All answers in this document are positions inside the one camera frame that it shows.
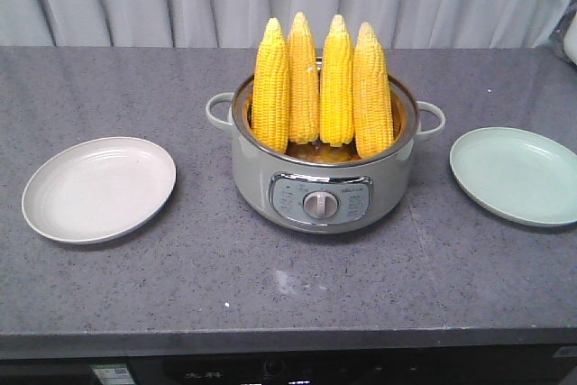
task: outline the label sticker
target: label sticker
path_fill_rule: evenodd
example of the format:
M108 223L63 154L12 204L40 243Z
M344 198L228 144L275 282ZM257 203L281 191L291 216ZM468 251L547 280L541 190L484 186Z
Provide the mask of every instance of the label sticker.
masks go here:
M90 368L102 385L136 385L126 364L97 364Z
M554 358L572 358L574 356L577 356L577 346L560 347L553 355Z

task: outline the white plate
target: white plate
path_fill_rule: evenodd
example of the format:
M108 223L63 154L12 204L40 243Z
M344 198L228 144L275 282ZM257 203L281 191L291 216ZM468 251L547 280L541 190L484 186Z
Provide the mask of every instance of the white plate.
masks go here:
M63 243L99 243L146 223L169 198L176 167L159 145L107 137L45 162L22 195L24 218Z
M496 215L537 226L577 221L577 155L542 135L474 130L453 144L450 163L463 190Z

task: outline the yellow corn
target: yellow corn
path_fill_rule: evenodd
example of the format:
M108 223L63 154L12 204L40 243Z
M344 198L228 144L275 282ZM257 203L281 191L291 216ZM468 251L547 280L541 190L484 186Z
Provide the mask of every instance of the yellow corn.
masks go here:
M320 90L320 136L331 146L349 143L353 126L353 40L335 15L325 40Z
M279 20L270 18L254 69L252 132L266 146L284 153L289 140L289 49Z
M393 116L385 52L363 23L353 54L353 114L357 152L369 158L393 143Z
M297 13L288 35L290 123L288 139L297 144L318 137L318 73L313 33L303 13Z

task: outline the countertop edge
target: countertop edge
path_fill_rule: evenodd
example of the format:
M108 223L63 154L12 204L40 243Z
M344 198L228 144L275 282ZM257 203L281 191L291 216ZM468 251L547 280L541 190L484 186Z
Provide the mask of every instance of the countertop edge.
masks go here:
M577 328L298 329L189 334L4 335L0 336L0 361L576 342ZM50 354L46 353L46 347L51 348Z

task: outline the pot rim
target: pot rim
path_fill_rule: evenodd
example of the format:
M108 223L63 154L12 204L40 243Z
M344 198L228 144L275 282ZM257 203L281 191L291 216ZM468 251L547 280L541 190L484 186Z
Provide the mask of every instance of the pot rim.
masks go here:
M349 167L364 166L366 164L371 164L379 160L387 159L388 157L396 154L398 151L403 149L417 133L418 121L419 121L419 110L417 107L417 101L411 94L410 90L399 80L394 78L389 74L389 83L400 90L400 95L397 97L401 100L402 105L407 111L407 125L401 131L400 137L389 146L385 151L378 153L370 158L348 161L348 162L314 162L300 160L298 158L291 157L287 154L274 151L272 148L259 142L256 137L252 134L251 127L248 125L248 121L243 116L243 101L241 101L241 95L243 91L254 81L254 75L249 76L244 82L236 89L234 92L233 102L231 106L232 118L236 129L243 135L243 137L250 142L252 145L256 146L257 149L268 153L270 156L277 158L279 160L292 162L297 165L307 166L307 167L318 167L327 169L343 169Z

